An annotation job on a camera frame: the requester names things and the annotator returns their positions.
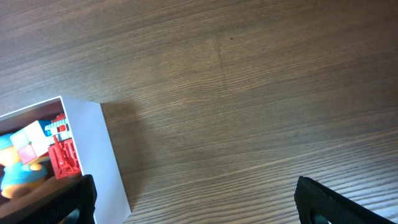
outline red toy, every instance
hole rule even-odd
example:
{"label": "red toy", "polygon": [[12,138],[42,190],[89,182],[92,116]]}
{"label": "red toy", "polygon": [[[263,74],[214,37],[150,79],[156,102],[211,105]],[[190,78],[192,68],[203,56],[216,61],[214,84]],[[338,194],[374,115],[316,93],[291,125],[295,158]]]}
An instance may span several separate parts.
{"label": "red toy", "polygon": [[50,139],[52,145],[49,147],[49,156],[57,179],[81,172],[72,137],[69,134],[65,135],[65,132],[69,132],[69,130],[64,114],[58,115],[52,122],[57,123],[59,121],[65,123],[58,127],[58,132],[61,134],[52,133],[53,135],[48,137],[49,139],[53,138]]}

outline orange toy part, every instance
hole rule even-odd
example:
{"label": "orange toy part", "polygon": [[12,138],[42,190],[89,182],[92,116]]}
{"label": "orange toy part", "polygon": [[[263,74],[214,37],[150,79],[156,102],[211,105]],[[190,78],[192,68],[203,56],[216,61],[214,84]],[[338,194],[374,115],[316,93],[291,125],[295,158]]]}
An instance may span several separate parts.
{"label": "orange toy part", "polygon": [[55,172],[55,178],[61,179],[80,173],[80,165],[77,159],[72,138],[58,142],[53,137],[55,144],[49,147],[49,156]]}

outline blue hat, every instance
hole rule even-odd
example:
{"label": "blue hat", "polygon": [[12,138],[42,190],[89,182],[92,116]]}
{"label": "blue hat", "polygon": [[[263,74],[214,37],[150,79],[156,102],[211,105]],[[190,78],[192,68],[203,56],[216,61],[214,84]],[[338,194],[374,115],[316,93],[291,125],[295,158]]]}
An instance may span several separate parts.
{"label": "blue hat", "polygon": [[8,147],[12,146],[12,142],[11,142],[11,135],[13,133],[10,134],[5,134],[3,136],[0,136],[0,150],[6,149]]}

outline open box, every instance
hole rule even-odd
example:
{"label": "open box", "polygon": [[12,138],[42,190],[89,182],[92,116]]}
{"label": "open box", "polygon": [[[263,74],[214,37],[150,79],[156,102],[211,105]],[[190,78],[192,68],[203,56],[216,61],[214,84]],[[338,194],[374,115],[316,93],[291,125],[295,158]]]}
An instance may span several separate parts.
{"label": "open box", "polygon": [[81,174],[91,174],[97,199],[97,224],[122,223],[130,214],[126,192],[99,103],[58,96],[0,116],[0,136],[39,119],[65,113],[80,163]]}

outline wood grain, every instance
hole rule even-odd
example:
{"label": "wood grain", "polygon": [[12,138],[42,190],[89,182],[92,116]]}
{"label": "wood grain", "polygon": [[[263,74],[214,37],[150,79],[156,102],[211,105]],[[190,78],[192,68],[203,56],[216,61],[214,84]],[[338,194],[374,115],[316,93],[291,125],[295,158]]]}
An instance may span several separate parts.
{"label": "wood grain", "polygon": [[0,2],[0,113],[102,103],[126,223],[299,223],[300,175],[398,222],[397,74],[393,0]]}

